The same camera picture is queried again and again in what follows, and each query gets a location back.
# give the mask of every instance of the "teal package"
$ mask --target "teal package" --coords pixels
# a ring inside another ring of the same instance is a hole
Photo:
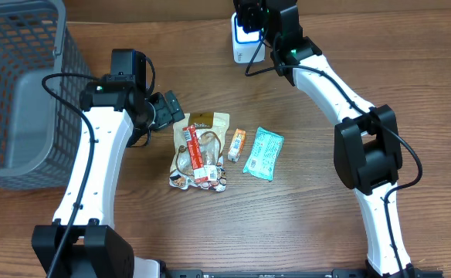
[[[257,178],[273,180],[273,169],[284,143],[284,136],[258,127],[251,155],[242,170]]]

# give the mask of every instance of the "wood surface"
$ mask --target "wood surface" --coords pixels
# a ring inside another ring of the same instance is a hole
[[[232,0],[64,0],[74,22],[160,22],[229,19]],[[299,0],[300,15],[451,8],[451,0]]]
[[[451,10],[311,15],[304,31],[366,100],[388,104],[399,133],[424,165],[423,180],[398,194],[405,247],[415,266],[451,277]],[[232,60],[228,20],[70,25],[93,74],[113,48],[149,55],[156,88],[186,112],[231,115],[227,135],[248,132],[223,193],[170,188],[172,130],[125,152],[115,200],[116,231],[139,257],[208,271],[315,271],[364,267],[367,241],[353,192],[335,173],[333,128],[304,93],[275,73],[244,77]],[[270,66],[266,61],[255,68]],[[272,182],[242,174],[257,127],[285,137]],[[415,177],[404,153],[402,182]],[[52,220],[63,188],[0,189],[0,277],[45,277],[30,246]]]

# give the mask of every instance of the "plastic bin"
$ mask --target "plastic bin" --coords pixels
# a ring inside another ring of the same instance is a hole
[[[0,187],[67,185],[81,119],[41,85],[51,73],[90,74],[66,28],[59,1],[0,1]],[[49,87],[79,106],[87,80],[63,77]]]

